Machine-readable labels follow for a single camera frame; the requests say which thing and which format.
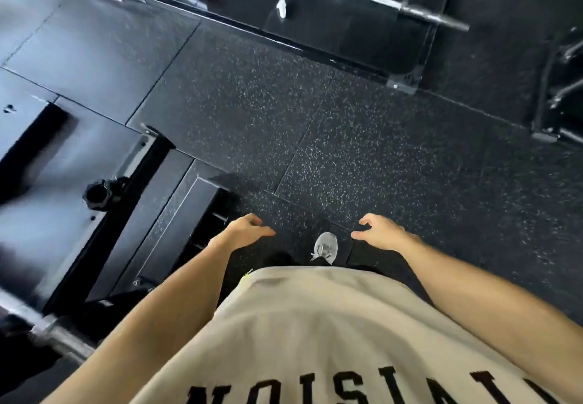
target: person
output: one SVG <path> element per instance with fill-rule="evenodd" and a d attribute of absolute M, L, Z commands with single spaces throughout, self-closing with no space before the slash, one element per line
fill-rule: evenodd
<path fill-rule="evenodd" d="M 583 403 L 583 329 L 385 217 L 352 237 L 400 253 L 435 307 L 368 270 L 267 267 L 217 307 L 249 214 L 148 294 L 45 404 Z M 335 240 L 315 247 L 331 260 Z"/>

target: t-shirt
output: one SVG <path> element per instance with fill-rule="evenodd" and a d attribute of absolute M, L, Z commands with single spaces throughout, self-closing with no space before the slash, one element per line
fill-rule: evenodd
<path fill-rule="evenodd" d="M 382 275 L 264 268 L 132 404 L 555 404 L 514 364 Z"/>

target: white sneaker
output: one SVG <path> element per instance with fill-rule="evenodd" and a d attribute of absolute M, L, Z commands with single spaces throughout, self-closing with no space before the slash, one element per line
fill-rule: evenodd
<path fill-rule="evenodd" d="M 331 232 L 324 232 L 316 240 L 316 244 L 314 245 L 314 253 L 312 254 L 312 259 L 310 261 L 322 257 L 328 263 L 332 264 L 334 260 L 336 260 L 337 254 L 338 239 L 336 238 L 336 235 L 332 234 Z"/>

